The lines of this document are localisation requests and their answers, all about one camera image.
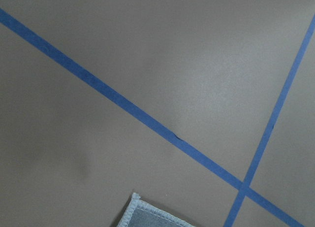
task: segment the blue tape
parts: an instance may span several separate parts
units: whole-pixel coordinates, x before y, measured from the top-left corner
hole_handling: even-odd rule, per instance
[[[103,83],[100,79],[98,79],[97,77],[92,75],[90,72],[88,72],[86,69],[78,65],[75,61],[67,57],[57,48],[52,46],[43,38],[39,37],[37,34],[35,34],[30,29],[28,29],[26,26],[21,24],[19,21],[14,19],[12,16],[7,14],[2,9],[0,9],[0,22],[4,24],[6,27],[8,27],[10,30],[15,32],[17,35],[19,35],[21,38],[23,38],[24,40],[32,44],[38,50],[43,52],[45,55],[47,55],[48,57],[50,57],[51,59],[59,63],[61,66],[69,70],[74,75],[76,75],[78,78],[80,78],[81,80],[89,84],[92,88],[94,88],[95,90],[100,92],[102,95],[110,99],[120,108],[124,109],[130,115],[132,115],[133,117],[135,117],[136,119],[144,123],[146,126],[148,126],[153,131],[158,133],[160,136],[165,138],[167,141],[175,145],[177,148],[182,150],[188,156],[196,160],[198,163],[206,167],[211,172],[215,173],[217,176],[219,176],[221,179],[229,183],[231,186],[233,186],[237,190],[241,189],[242,181],[240,181],[238,178],[230,174],[228,171],[223,169],[221,166],[219,166],[214,161],[209,159],[207,156],[202,154],[200,151],[192,147],[190,144],[178,138],[168,128],[163,126],[161,123],[159,123],[157,120],[152,118],[150,115],[148,115],[146,112],[141,110],[139,107],[131,103],[125,97],[117,93],[111,87]],[[251,198],[253,201],[261,205],[263,208],[270,211],[279,219],[283,220],[285,223],[287,221],[288,223],[299,224],[296,220],[292,219],[290,216],[288,216],[286,213],[281,211],[279,208],[277,208],[271,202],[266,200],[264,197],[257,194],[251,188],[248,188],[247,190],[248,191],[246,195],[248,195],[249,198]]]
[[[248,187],[251,185],[252,179],[256,173],[256,170],[258,168],[259,162],[262,158],[262,155],[265,151],[265,148],[267,146],[267,143],[270,139],[272,130],[274,128],[274,125],[279,117],[280,111],[284,105],[284,101],[286,99],[286,96],[290,90],[290,87],[292,85],[293,79],[296,75],[296,72],[301,64],[301,61],[303,59],[303,56],[306,52],[306,49],[311,41],[313,32],[315,29],[315,15],[310,23],[310,26],[305,34],[305,37],[302,41],[301,47],[295,57],[295,60],[293,62],[293,65],[291,67],[291,70],[286,78],[286,81],[284,83],[284,86],[281,90],[281,93],[278,97],[278,100],[276,102],[276,105],[271,113],[270,119],[268,121],[268,124],[265,128],[264,134],[260,140],[260,143],[258,145],[258,148],[256,150],[256,153],[252,159],[251,165],[246,173],[246,176],[244,178],[243,184],[241,189],[239,190],[234,203],[231,207],[231,210],[226,218],[226,221],[224,223],[224,227],[231,227],[236,219],[236,216],[241,208],[242,202],[245,198],[245,196],[247,195],[248,192]]]

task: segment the blue line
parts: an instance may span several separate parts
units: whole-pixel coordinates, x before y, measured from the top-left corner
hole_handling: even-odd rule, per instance
[[[271,214],[278,217],[280,220],[282,220],[284,223],[286,223],[288,226],[291,227],[304,227],[302,224],[298,223],[295,219],[290,217],[287,213],[276,207],[274,204],[272,204],[270,201],[262,197],[260,194],[255,192],[252,189],[248,189],[248,192],[246,193],[246,196],[248,196],[251,200],[256,202],[261,207],[265,208],[267,211],[269,211]]]
[[[242,186],[242,182],[238,178],[230,174],[228,171],[226,171],[221,166],[219,166],[218,164],[213,162],[211,159],[206,157],[204,154],[196,150],[187,142],[178,138],[172,131],[164,127],[162,124],[160,124],[154,118],[146,114],[139,107],[132,104],[125,97],[123,97],[122,95],[114,91],[108,85],[106,85],[101,80],[96,78],[94,75],[89,73],[86,69],[79,66],[75,61],[67,57],[65,54],[60,52],[58,49],[56,49],[54,46],[49,44],[47,41],[45,41],[38,35],[36,35],[34,32],[32,32],[30,29],[25,27],[20,22],[18,22],[16,19],[14,19],[12,16],[7,14],[2,9],[0,9],[0,22],[3,23],[5,26],[7,26],[9,29],[11,29],[13,32],[17,33],[17,35],[22,37],[24,40],[26,40],[27,42],[35,46],[38,50],[43,52],[45,55],[47,55],[48,57],[50,57],[51,59],[59,63],[61,66],[63,66],[64,68],[72,72],[74,75],[82,79],[84,82],[89,84],[98,92],[106,96],[108,99],[110,99],[116,105],[118,105],[119,107],[127,111],[133,117],[135,117],[136,119],[138,119],[139,121],[147,125],[149,128],[151,128],[156,133],[161,135],[167,141],[169,141],[170,143],[178,147],[180,150],[182,150],[187,155],[192,157],[194,160],[199,162],[201,165],[205,166],[207,169],[215,173],[217,176],[222,178],[224,181],[229,183],[231,186],[233,186],[237,190],[240,190]],[[248,190],[250,194],[249,198],[256,201],[259,205],[261,205],[265,209],[269,210],[272,214],[274,214],[273,213],[274,211],[275,216],[277,217],[279,216],[277,215],[277,213],[283,213],[283,211],[281,211],[275,205],[270,203],[264,197],[257,194],[252,189],[248,188]]]
[[[286,98],[286,96],[290,90],[293,79],[296,75],[296,72],[297,72],[299,66],[300,66],[300,63],[303,59],[303,56],[306,52],[306,49],[307,49],[307,47],[311,41],[314,29],[315,29],[315,15],[314,15],[314,17],[310,23],[310,26],[309,26],[306,34],[305,34],[305,37],[304,37],[303,42],[301,44],[301,47],[300,47],[300,49],[299,49],[299,51],[295,57],[295,60],[294,60],[293,65],[291,67],[291,70],[288,74],[288,77],[286,78],[286,81],[285,81],[284,86],[281,90],[281,93],[278,97],[276,105],[272,111],[272,114],[270,116],[270,119],[268,121],[266,129],[264,131],[264,134],[260,140],[260,143],[259,143],[258,148],[256,150],[256,153],[254,155],[254,158],[253,158],[251,165],[250,165],[250,167],[246,173],[242,187],[239,190],[239,192],[235,198],[235,201],[231,207],[231,210],[230,210],[230,212],[226,218],[226,221],[224,223],[224,227],[231,227],[233,225],[233,223],[236,219],[236,216],[237,216],[237,214],[241,208],[242,202],[243,202],[245,196],[247,195],[246,193],[248,192],[248,187],[251,185],[252,179],[256,173],[259,162],[262,158],[262,155],[265,151],[267,143],[270,139],[274,125],[275,125],[275,123],[278,119],[278,116],[280,114],[280,111],[284,105],[285,98]]]

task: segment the gray floor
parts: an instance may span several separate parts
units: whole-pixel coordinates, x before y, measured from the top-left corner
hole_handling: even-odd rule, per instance
[[[314,0],[0,0],[0,7],[243,180]],[[0,26],[1,226],[115,225],[132,192],[221,227],[237,191]],[[252,188],[315,223],[315,40]],[[245,199],[236,227],[286,226]]]

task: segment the blue tape strip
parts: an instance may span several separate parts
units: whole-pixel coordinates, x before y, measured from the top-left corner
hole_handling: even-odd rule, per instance
[[[231,207],[231,210],[226,218],[226,221],[224,223],[224,227],[231,227],[236,219],[236,216],[241,208],[241,205],[242,205],[242,202],[245,198],[245,196],[247,195],[247,192],[248,192],[248,187],[251,185],[251,182],[252,182],[252,179],[256,173],[256,170],[258,168],[258,165],[259,165],[259,162],[262,158],[262,155],[265,151],[265,148],[267,146],[267,143],[270,139],[270,136],[271,136],[271,133],[272,133],[272,130],[274,128],[274,125],[279,117],[279,114],[280,114],[280,111],[284,105],[284,101],[286,99],[286,96],[290,90],[290,87],[292,85],[292,82],[293,82],[293,79],[296,75],[296,72],[300,66],[300,63],[303,59],[303,56],[306,52],[306,49],[311,41],[311,38],[312,38],[312,35],[313,35],[313,32],[314,32],[314,29],[315,29],[315,15],[310,23],[310,26],[305,34],[305,37],[302,41],[302,44],[301,44],[301,47],[295,57],[295,60],[293,62],[293,65],[291,67],[291,70],[288,74],[288,77],[286,78],[286,81],[284,83],[284,86],[281,90],[281,93],[278,97],[278,100],[276,102],[276,105],[272,111],[272,114],[270,116],[270,119],[268,121],[268,124],[266,126],[266,129],[264,131],[264,134],[260,140],[260,143],[258,145],[258,148],[256,150],[256,153],[254,155],[254,158],[251,162],[251,165],[246,173],[246,176],[244,178],[244,182],[242,184],[242,187],[241,189],[239,190],[236,198],[235,198],[235,201]]]
[[[82,68],[80,65],[78,65],[75,61],[67,57],[65,54],[63,54],[61,51],[56,49],[54,46],[49,44],[47,41],[36,35],[34,32],[32,32],[30,29],[25,27],[23,24],[18,22],[16,19],[14,19],[12,16],[7,14],[5,11],[0,9],[0,22],[4,24],[6,27],[8,27],[10,30],[15,32],[17,35],[22,37],[24,40],[32,44],[34,47],[36,47],[38,50],[46,54],[48,57],[62,65],[64,68],[72,72],[74,75],[76,75],[78,78],[89,84],[91,87],[93,87],[95,90],[106,96],[108,99],[110,99],[112,102],[114,102],[116,105],[124,109],[126,112],[131,114],[133,117],[147,125],[149,128],[151,128],[153,131],[158,133],[160,136],[165,138],[167,141],[178,147],[180,150],[185,152],[187,155],[192,157],[194,160],[199,162],[201,165],[215,173],[217,176],[219,176],[221,179],[232,185],[237,190],[241,189],[242,182],[230,174],[228,171],[223,169],[221,166],[216,164],[214,161],[206,157],[204,154],[199,152],[197,149],[192,147],[187,142],[181,140],[178,138],[172,131],[170,131],[168,128],[163,126],[161,123],[156,121],[154,118],[149,116],[147,113],[145,113],[143,110],[141,110],[139,107],[131,103],[129,100],[127,100],[125,97],[117,93],[115,90],[110,88],[108,85],[103,83],[101,80],[99,80],[97,77],[89,73],[86,69]],[[281,220],[288,221],[289,223],[292,221],[293,223],[299,224],[296,220],[292,219],[290,216],[287,216],[283,211],[281,211],[279,208],[277,208],[275,205],[273,205],[271,202],[266,200],[264,197],[257,194],[252,189],[248,188],[247,195],[249,198],[257,202],[259,205],[270,211],[272,214],[280,218]]]

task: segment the blue-gray fabric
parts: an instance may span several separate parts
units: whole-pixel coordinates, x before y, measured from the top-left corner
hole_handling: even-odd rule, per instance
[[[117,227],[193,227],[142,200],[133,194],[131,202]]]

